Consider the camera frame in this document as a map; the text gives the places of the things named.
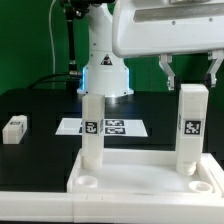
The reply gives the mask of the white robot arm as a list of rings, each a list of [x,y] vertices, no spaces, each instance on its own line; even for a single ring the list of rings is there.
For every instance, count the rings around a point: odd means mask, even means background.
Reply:
[[[80,93],[115,101],[133,93],[125,58],[157,56],[176,87],[170,67],[174,55],[208,53],[205,82],[216,85],[224,61],[224,0],[113,0],[115,7],[92,3],[88,14],[89,60]]]

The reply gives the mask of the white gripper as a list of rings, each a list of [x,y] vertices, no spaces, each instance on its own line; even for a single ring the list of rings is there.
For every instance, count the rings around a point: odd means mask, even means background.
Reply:
[[[213,88],[224,61],[224,0],[118,0],[113,12],[112,48],[122,58],[160,55],[159,66],[170,91],[179,88],[170,66],[171,54],[211,51],[204,85]]]

